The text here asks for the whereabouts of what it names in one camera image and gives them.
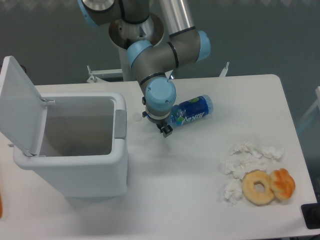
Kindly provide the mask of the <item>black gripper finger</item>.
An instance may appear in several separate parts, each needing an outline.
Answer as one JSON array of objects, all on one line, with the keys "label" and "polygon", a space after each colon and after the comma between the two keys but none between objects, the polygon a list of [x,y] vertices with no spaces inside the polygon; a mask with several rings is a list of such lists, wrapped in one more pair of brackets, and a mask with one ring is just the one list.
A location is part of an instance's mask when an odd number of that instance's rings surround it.
[{"label": "black gripper finger", "polygon": [[169,124],[166,124],[160,128],[160,132],[166,138],[172,134],[173,128]]}]

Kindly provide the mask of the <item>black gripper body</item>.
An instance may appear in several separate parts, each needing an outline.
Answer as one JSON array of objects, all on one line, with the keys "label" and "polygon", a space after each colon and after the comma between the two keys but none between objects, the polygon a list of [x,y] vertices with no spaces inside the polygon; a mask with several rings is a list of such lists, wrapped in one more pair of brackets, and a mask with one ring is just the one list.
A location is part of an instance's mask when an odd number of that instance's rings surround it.
[{"label": "black gripper body", "polygon": [[164,114],[163,112],[160,113],[160,115],[154,115],[150,113],[149,109],[147,108],[147,101],[146,98],[142,97],[142,104],[145,106],[145,111],[142,112],[142,117],[147,117],[152,123],[156,124],[156,126],[159,129],[166,128],[168,126],[168,116],[169,112]]}]

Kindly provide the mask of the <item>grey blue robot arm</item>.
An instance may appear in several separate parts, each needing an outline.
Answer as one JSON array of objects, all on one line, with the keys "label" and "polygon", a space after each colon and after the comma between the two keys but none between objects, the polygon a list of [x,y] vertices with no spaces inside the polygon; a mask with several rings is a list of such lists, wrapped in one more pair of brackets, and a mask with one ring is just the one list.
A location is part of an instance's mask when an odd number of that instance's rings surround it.
[{"label": "grey blue robot arm", "polygon": [[197,30],[186,0],[162,0],[164,20],[150,11],[147,0],[80,0],[89,25],[109,24],[109,36],[123,50],[121,67],[127,80],[137,81],[143,93],[143,116],[156,124],[164,137],[173,132],[169,121],[176,88],[166,72],[207,58],[211,43]]}]

